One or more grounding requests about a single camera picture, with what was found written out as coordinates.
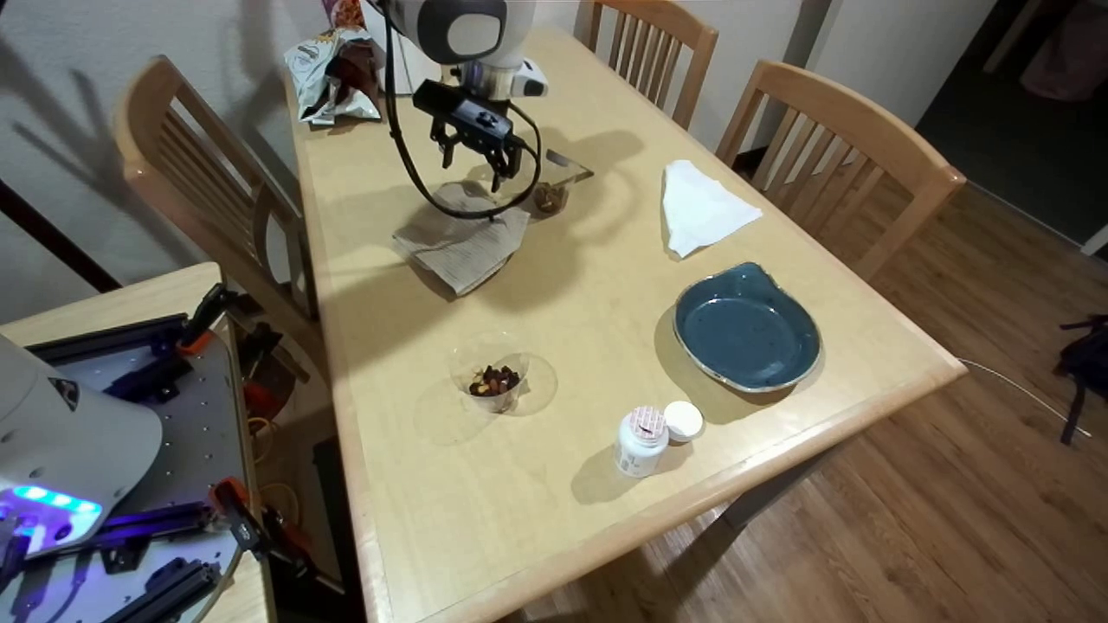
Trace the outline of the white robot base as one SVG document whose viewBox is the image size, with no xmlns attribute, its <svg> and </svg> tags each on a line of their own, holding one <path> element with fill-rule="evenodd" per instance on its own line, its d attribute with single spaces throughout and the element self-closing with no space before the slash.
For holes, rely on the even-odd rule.
<svg viewBox="0 0 1108 623">
<path fill-rule="evenodd" d="M 0 336 L 0 514 L 27 556 L 87 542 L 149 473 L 164 418 Z"/>
</svg>

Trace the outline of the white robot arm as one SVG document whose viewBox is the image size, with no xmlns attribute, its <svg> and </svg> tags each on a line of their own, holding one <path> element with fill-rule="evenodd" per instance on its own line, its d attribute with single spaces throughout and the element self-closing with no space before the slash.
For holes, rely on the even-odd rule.
<svg viewBox="0 0 1108 623">
<path fill-rule="evenodd" d="M 479 153 L 490 185 L 520 172 L 521 143 L 510 120 L 516 96 L 540 96 L 546 81 L 521 51 L 538 0 L 370 0 L 384 18 L 384 112 L 393 146 L 398 128 L 398 43 L 415 45 L 450 74 L 450 83 L 423 78 L 407 87 L 411 103 L 433 118 L 429 139 L 443 164 L 454 146 Z"/>
</svg>

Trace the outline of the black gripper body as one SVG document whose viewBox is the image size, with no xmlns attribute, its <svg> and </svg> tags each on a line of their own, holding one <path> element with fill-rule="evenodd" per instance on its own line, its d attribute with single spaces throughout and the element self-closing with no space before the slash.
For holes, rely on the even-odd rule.
<svg viewBox="0 0 1108 623">
<path fill-rule="evenodd" d="M 497 109 L 469 96 L 463 87 L 433 81 L 418 83 L 411 103 L 433 118 L 429 139 L 435 146 L 456 143 L 479 153 L 490 170 L 520 170 L 525 143 Z"/>
</svg>

